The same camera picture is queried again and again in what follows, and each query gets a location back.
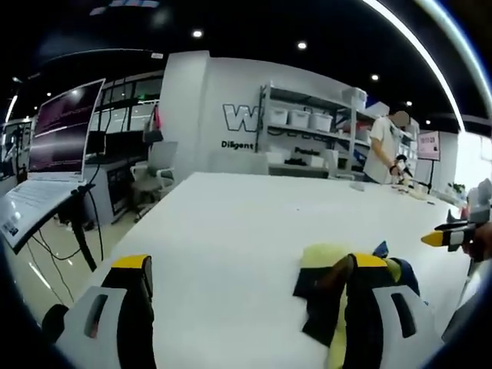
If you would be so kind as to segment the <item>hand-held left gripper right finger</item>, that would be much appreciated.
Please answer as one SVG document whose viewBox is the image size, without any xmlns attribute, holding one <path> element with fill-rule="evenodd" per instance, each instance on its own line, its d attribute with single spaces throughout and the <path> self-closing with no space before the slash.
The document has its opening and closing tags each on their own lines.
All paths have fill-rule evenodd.
<svg viewBox="0 0 492 369">
<path fill-rule="evenodd" d="M 443 347 L 431 308 L 403 259 L 349 255 L 346 368 L 422 368 Z"/>
</svg>

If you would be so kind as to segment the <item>person's right hand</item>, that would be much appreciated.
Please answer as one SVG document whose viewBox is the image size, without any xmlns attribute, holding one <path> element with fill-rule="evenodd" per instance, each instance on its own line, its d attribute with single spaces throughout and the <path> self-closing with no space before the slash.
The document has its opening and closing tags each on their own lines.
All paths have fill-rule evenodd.
<svg viewBox="0 0 492 369">
<path fill-rule="evenodd" d="M 462 245 L 462 249 L 474 262 L 491 259 L 492 254 L 492 224 L 487 222 L 476 229 L 471 242 Z"/>
</svg>

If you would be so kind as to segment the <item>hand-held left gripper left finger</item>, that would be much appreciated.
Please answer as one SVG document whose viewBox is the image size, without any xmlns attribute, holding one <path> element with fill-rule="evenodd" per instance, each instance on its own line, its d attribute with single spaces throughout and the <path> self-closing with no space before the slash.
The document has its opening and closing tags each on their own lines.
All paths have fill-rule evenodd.
<svg viewBox="0 0 492 369">
<path fill-rule="evenodd" d="M 72 307 L 53 306 L 53 344 L 71 368 L 154 368 L 151 256 L 116 260 Z"/>
</svg>

